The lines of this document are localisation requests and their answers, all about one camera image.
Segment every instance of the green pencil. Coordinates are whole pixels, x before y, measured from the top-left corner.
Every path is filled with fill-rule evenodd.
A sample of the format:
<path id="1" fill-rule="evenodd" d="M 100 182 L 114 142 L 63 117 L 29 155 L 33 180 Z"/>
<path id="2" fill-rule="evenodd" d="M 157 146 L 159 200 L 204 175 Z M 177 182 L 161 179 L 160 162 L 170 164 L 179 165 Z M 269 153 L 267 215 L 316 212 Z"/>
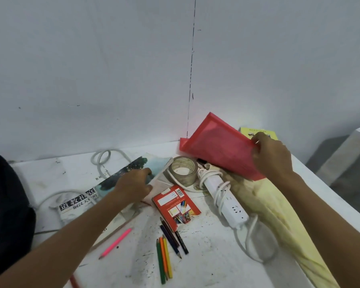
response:
<path id="1" fill-rule="evenodd" d="M 156 248 L 157 248 L 157 256 L 158 256 L 158 266 L 160 268 L 161 283 L 165 284 L 163 255 L 161 253 L 161 245 L 160 245 L 160 242 L 158 241 L 158 239 L 156 240 Z"/>

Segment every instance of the hand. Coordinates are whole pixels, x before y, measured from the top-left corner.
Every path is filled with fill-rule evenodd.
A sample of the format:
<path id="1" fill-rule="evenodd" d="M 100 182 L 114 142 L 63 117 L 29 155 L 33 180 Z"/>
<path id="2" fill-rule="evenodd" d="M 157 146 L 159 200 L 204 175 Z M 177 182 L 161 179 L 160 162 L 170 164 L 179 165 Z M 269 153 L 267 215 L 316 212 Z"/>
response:
<path id="1" fill-rule="evenodd" d="M 117 181 L 115 189 L 109 194 L 125 206 L 143 200 L 151 191 L 152 186 L 146 185 L 147 175 L 151 174 L 149 168 L 130 170 Z"/>
<path id="2" fill-rule="evenodd" d="M 256 147 L 252 151 L 254 165 L 272 182 L 293 177 L 291 153 L 279 140 L 258 132 L 252 138 Z"/>

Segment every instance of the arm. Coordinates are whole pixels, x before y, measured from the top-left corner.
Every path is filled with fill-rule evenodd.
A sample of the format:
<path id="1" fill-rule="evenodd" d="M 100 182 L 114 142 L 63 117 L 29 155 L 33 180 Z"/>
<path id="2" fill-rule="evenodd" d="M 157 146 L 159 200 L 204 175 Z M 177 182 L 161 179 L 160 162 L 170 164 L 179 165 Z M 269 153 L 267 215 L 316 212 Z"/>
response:
<path id="1" fill-rule="evenodd" d="M 258 170 L 287 198 L 341 288 L 360 287 L 360 233 L 318 197 L 292 169 L 282 142 L 257 133 Z"/>
<path id="2" fill-rule="evenodd" d="M 63 287 L 110 221 L 149 194 L 150 169 L 131 170 L 99 203 L 67 224 L 0 275 L 0 288 Z"/>

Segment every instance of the red pencil box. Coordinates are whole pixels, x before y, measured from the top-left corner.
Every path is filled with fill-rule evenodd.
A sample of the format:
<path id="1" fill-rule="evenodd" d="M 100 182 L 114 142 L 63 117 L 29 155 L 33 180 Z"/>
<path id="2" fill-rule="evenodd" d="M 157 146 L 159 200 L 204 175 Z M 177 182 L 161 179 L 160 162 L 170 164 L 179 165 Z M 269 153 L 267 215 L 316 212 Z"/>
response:
<path id="1" fill-rule="evenodd" d="M 254 147 L 257 146 L 249 138 L 210 112 L 189 139 L 180 138 L 179 149 L 257 181 L 265 176 L 253 164 Z"/>
<path id="2" fill-rule="evenodd" d="M 191 216 L 201 213 L 191 198 L 178 185 L 164 190 L 153 197 L 152 201 L 173 232 L 177 230 L 177 224 L 188 223 L 191 221 Z"/>

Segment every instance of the white wall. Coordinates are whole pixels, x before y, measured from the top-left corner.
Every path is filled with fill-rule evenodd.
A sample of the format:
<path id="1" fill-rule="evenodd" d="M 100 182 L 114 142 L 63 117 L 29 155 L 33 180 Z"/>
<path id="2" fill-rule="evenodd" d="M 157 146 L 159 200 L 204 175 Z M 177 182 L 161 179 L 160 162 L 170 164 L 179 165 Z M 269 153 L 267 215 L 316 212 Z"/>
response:
<path id="1" fill-rule="evenodd" d="M 178 140 L 194 0 L 0 0 L 0 154 Z"/>
<path id="2" fill-rule="evenodd" d="M 189 129 L 209 111 L 305 162 L 360 127 L 360 0 L 197 0 Z"/>
<path id="3" fill-rule="evenodd" d="M 305 162 L 360 127 L 360 0 L 196 0 L 187 121 L 194 7 L 0 0 L 0 153 L 178 140 L 212 111 Z"/>

